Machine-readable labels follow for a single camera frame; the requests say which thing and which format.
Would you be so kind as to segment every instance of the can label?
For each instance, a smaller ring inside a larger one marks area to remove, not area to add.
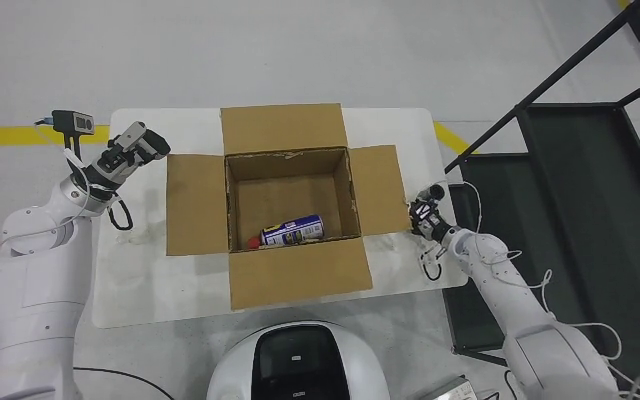
[[[284,246],[309,239],[322,239],[324,226],[318,215],[309,215],[262,230],[265,245]]]

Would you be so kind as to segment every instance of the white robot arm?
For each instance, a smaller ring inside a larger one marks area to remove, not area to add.
[[[77,135],[91,133],[92,120],[71,111],[53,115],[55,130],[75,132],[79,154]],[[73,344],[91,287],[91,218],[110,206],[135,169],[169,151],[162,137],[135,122],[91,165],[75,165],[45,206],[6,219],[0,248],[0,399],[81,398],[73,380]],[[73,154],[68,157],[80,164]]]
[[[542,308],[500,239],[447,224],[437,208],[443,196],[434,185],[411,203],[413,233],[441,243],[473,279],[504,333],[505,359],[527,398],[618,399],[615,379],[591,342]]]

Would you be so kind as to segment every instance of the box flap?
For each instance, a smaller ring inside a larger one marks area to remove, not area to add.
[[[167,159],[167,255],[226,253],[224,157],[170,154]]]
[[[231,309],[371,289],[361,238],[234,253]]]
[[[225,154],[347,146],[340,104],[223,108]]]
[[[396,147],[349,149],[349,156],[362,235],[409,230]]]

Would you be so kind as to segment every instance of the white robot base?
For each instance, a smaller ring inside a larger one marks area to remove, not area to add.
[[[382,366],[339,325],[291,322],[235,345],[216,367],[207,400],[389,400]]]

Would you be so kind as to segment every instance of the red object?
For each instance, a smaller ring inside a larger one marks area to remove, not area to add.
[[[260,247],[261,243],[260,243],[260,238],[257,236],[252,237],[251,239],[249,239],[249,241],[247,242],[247,244],[249,245],[249,248],[251,250],[255,250],[257,248]]]

